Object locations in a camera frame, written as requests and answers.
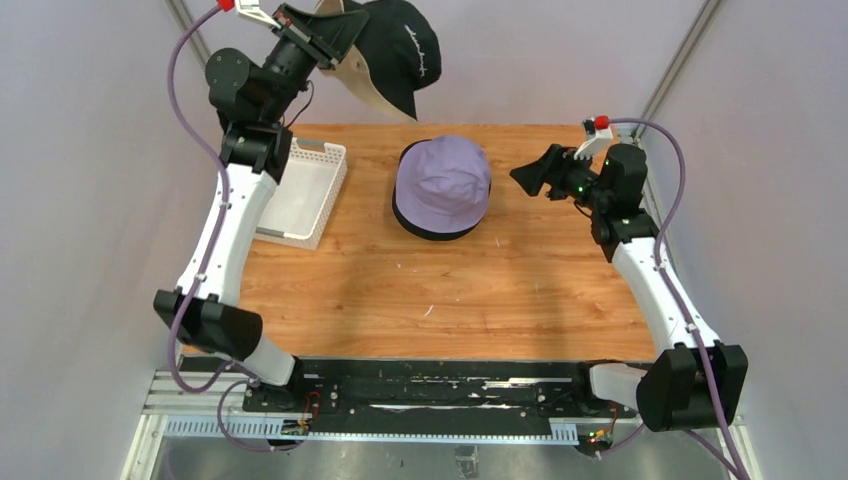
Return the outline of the cream straw-coloured bucket hat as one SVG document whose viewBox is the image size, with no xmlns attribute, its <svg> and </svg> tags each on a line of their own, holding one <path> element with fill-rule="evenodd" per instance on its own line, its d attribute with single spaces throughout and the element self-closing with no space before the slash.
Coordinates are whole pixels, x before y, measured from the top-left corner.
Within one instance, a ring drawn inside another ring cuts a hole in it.
<svg viewBox="0 0 848 480">
<path fill-rule="evenodd" d="M 334 78 L 356 98 L 404 123 L 416 123 L 415 93 L 442 74 L 439 40 L 411 2 L 320 1 L 319 15 L 366 12 L 369 19 L 346 57 L 322 75 Z"/>
</svg>

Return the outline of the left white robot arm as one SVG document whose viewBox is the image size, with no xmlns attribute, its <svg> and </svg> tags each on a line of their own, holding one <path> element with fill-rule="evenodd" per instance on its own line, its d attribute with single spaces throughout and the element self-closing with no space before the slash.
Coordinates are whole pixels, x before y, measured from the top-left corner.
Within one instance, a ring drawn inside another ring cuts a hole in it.
<svg viewBox="0 0 848 480">
<path fill-rule="evenodd" d="M 312 72 L 337 67 L 361 36 L 365 11 L 307 13 L 283 4 L 266 13 L 255 1 L 220 1 L 213 14 L 235 11 L 268 28 L 276 44 L 262 63 L 234 48 L 212 53 L 204 75 L 222 124 L 219 146 L 203 145 L 217 184 L 198 244 L 176 285 L 155 294 L 168 327 L 169 363 L 178 345 L 221 358 L 255 383 L 283 413 L 298 411 L 306 386 L 300 360 L 266 337 L 259 314 L 242 309 L 241 279 L 260 219 L 278 188 L 293 134 L 283 115 Z"/>
</svg>

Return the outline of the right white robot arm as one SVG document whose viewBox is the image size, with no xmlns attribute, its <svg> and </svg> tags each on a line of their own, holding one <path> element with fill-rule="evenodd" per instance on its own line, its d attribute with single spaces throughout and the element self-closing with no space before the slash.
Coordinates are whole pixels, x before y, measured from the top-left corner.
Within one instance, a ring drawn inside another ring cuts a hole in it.
<svg viewBox="0 0 848 480">
<path fill-rule="evenodd" d="M 641 206 L 647 174 L 645 152 L 629 144 L 611 146 L 599 172 L 576 149 L 558 144 L 510 172 L 531 197 L 547 186 L 549 200 L 571 198 L 589 209 L 593 240 L 628 285 L 657 352 L 645 369 L 612 360 L 582 364 L 572 404 L 595 417 L 615 402 L 638 412 L 653 432 L 727 427 L 748 358 L 719 338 L 681 285 L 659 227 Z"/>
</svg>

